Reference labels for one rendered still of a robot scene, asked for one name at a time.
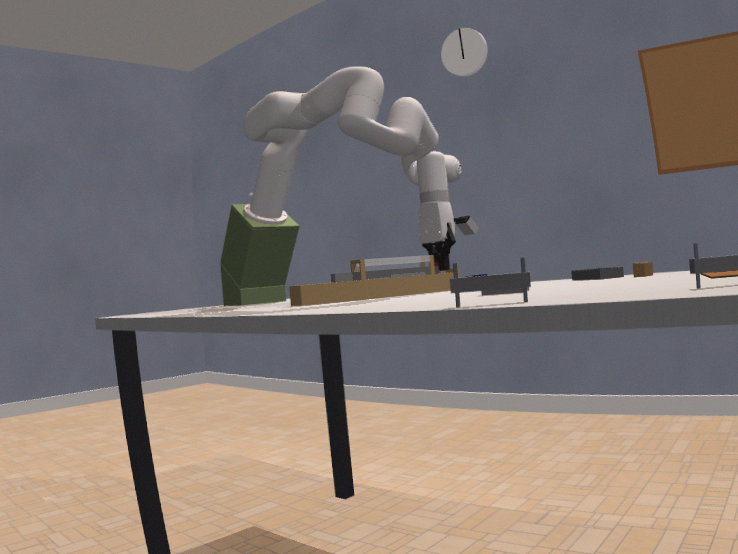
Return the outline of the small brown block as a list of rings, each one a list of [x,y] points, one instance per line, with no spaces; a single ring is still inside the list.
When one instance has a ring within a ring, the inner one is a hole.
[[[644,262],[644,263],[634,263],[633,264],[634,277],[646,277],[646,276],[653,275],[652,262]]]

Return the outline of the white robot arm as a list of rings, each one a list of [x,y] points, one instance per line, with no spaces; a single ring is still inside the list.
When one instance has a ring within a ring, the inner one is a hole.
[[[265,224],[286,221],[283,209],[307,129],[340,109],[338,126],[344,134],[401,156],[404,172],[419,186],[420,203],[449,201],[448,183],[460,178],[460,162],[454,156],[432,152],[438,134],[414,98],[403,97],[392,105],[388,128],[377,123],[383,93],[383,79],[377,71],[348,67],[308,93],[273,92],[258,102],[246,115],[244,133],[252,141],[271,143],[262,154],[254,196],[249,194],[252,206],[244,207],[245,215]]]

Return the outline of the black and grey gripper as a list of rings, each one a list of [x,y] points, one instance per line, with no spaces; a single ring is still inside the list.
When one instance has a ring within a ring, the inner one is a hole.
[[[427,249],[429,255],[434,255],[434,261],[438,262],[439,270],[449,270],[450,249],[456,242],[454,219],[449,201],[421,203],[418,224],[419,241],[422,246]],[[432,245],[435,245],[435,248],[433,246],[432,249]],[[439,254],[438,258],[437,254]]]

